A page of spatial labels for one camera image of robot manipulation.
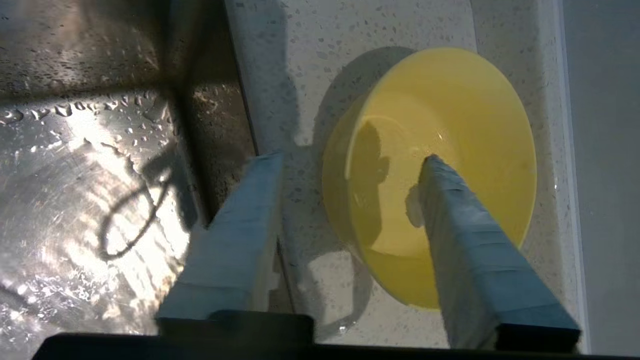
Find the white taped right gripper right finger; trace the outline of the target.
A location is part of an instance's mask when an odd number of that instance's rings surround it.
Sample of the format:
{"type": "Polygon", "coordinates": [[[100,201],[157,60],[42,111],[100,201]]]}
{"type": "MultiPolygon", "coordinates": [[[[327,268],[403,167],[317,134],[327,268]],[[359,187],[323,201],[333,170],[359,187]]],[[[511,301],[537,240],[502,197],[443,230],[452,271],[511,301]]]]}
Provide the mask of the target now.
{"type": "Polygon", "coordinates": [[[453,349],[575,351],[581,330],[455,169],[425,158],[419,204],[453,349]]]}

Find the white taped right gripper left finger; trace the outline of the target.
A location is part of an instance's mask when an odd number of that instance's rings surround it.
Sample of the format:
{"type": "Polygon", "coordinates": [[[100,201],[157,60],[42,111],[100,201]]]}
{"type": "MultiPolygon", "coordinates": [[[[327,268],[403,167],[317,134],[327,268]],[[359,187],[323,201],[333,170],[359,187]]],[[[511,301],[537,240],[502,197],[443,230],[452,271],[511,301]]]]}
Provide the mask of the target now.
{"type": "Polygon", "coordinates": [[[254,157],[207,228],[190,240],[182,273],[157,317],[203,321],[222,310],[267,312],[282,230],[284,155],[254,157]]]}

